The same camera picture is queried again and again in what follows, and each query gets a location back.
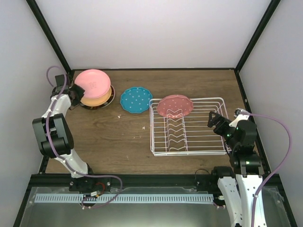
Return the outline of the light pink plate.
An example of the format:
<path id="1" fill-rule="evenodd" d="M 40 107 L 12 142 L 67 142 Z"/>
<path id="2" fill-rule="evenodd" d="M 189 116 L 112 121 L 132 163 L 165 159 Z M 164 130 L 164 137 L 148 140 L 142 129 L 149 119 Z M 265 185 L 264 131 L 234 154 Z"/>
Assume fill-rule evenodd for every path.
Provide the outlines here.
<path id="1" fill-rule="evenodd" d="M 85 90 L 85 98 L 99 98 L 105 95 L 111 86 L 109 76 L 105 72 L 96 69 L 81 72 L 74 82 Z"/>

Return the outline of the yellow plate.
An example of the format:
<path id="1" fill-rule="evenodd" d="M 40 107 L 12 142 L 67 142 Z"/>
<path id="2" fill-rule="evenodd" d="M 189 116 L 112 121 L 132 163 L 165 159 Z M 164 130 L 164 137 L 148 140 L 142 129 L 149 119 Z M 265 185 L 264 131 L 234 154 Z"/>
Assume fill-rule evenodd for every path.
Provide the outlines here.
<path id="1" fill-rule="evenodd" d="M 81 103 L 90 107 L 99 106 L 107 102 L 110 99 L 111 94 L 112 94 L 112 88 L 110 87 L 110 89 L 103 96 L 98 98 L 83 97 L 81 99 Z"/>

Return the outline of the dark striped rim plate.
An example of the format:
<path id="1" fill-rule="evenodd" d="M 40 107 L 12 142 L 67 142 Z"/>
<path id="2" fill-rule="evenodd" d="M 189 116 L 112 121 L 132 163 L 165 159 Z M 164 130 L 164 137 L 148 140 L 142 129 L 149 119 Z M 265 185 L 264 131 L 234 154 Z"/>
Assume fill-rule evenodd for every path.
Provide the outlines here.
<path id="1" fill-rule="evenodd" d="M 99 108 L 103 108 L 103 107 L 108 106 L 109 104 L 112 103 L 112 101 L 113 101 L 114 98 L 115 98 L 115 89 L 114 89 L 114 87 L 113 87 L 112 85 L 111 85 L 110 87 L 112 88 L 111 97 L 110 97 L 110 99 L 109 99 L 107 102 L 105 102 L 104 104 L 99 105 L 99 106 L 95 106 L 95 107 L 90 107 L 90 106 L 86 106 L 86 105 L 84 105 L 84 104 L 82 104 L 82 103 L 80 102 L 80 106 L 83 107 L 83 108 L 85 108 L 85 109 L 88 109 L 88 110 L 96 110 L 96 109 L 99 109 Z"/>

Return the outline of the dark pink scalloped plate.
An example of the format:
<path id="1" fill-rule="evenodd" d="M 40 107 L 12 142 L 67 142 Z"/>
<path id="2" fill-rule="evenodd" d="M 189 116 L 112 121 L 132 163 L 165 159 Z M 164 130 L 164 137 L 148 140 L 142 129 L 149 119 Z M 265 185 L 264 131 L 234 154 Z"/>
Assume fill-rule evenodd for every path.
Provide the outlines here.
<path id="1" fill-rule="evenodd" d="M 170 95 L 161 99 L 156 109 L 162 117 L 177 119 L 189 115 L 194 104 L 187 96 Z"/>

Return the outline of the teal plate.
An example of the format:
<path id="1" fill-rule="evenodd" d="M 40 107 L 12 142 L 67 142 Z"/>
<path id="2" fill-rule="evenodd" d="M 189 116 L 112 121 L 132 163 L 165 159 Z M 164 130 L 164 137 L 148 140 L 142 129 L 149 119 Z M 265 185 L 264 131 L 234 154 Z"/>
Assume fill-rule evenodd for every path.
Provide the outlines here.
<path id="1" fill-rule="evenodd" d="M 120 97 L 121 107 L 131 114 L 141 114 L 150 108 L 153 96 L 144 87 L 131 87 L 126 89 Z"/>

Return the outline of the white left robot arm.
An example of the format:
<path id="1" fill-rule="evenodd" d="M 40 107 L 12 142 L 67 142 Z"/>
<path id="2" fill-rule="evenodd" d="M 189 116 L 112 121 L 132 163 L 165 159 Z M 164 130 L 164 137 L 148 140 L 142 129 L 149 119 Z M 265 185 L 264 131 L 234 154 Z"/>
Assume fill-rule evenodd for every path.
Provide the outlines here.
<path id="1" fill-rule="evenodd" d="M 51 94 L 50 105 L 40 118 L 32 121 L 38 148 L 42 155 L 59 161 L 71 174 L 71 191 L 88 192 L 96 185 L 90 166 L 74 149 L 74 140 L 65 116 L 72 106 L 69 85 L 57 84 Z"/>

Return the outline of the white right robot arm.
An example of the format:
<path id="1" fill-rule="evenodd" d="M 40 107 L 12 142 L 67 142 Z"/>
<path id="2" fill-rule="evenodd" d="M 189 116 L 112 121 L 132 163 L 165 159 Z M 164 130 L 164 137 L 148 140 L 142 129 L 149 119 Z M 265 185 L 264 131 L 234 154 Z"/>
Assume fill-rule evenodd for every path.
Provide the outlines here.
<path id="1" fill-rule="evenodd" d="M 221 191 L 232 227 L 267 226 L 262 198 L 264 169 L 254 150 L 257 125 L 249 117 L 250 113 L 240 108 L 233 121 L 211 111 L 207 124 L 229 149 L 231 167 L 214 167 L 210 184 Z"/>

